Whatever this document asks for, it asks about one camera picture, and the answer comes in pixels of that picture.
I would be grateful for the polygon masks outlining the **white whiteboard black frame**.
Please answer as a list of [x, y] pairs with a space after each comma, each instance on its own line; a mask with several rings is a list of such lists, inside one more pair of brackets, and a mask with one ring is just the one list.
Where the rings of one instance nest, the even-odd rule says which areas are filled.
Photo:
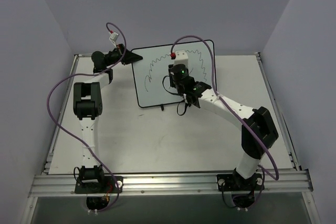
[[[212, 85], [212, 60], [209, 49], [214, 53], [212, 40], [179, 43], [174, 50], [184, 50], [188, 55], [188, 70], [195, 81]], [[178, 103], [181, 97], [176, 96], [175, 88], [170, 86], [169, 65], [171, 44], [132, 49], [131, 52], [142, 57], [132, 64], [133, 78], [138, 105], [141, 108]]]

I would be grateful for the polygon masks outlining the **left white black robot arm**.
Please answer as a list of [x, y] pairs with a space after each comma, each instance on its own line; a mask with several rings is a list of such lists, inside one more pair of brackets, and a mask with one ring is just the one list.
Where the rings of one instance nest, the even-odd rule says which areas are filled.
[[91, 55], [93, 75], [84, 82], [73, 85], [73, 111], [78, 118], [82, 134], [82, 166], [79, 169], [79, 183], [87, 183], [94, 192], [105, 188], [103, 165], [97, 160], [98, 154], [98, 122], [102, 114], [103, 102], [101, 90], [113, 80], [112, 65], [122, 63], [128, 65], [142, 60], [143, 57], [127, 50], [118, 44], [108, 52], [95, 51]]

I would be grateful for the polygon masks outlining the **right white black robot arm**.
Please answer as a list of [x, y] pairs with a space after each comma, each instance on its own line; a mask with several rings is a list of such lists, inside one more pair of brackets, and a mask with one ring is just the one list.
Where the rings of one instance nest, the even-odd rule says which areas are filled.
[[269, 157], [275, 171], [274, 175], [268, 171], [266, 174], [274, 180], [279, 179], [279, 170], [269, 152], [279, 134], [267, 108], [255, 109], [221, 95], [209, 84], [195, 81], [184, 64], [169, 65], [169, 79], [186, 106], [213, 112], [241, 130], [244, 153], [233, 175], [236, 187], [244, 189], [251, 184], [264, 155]]

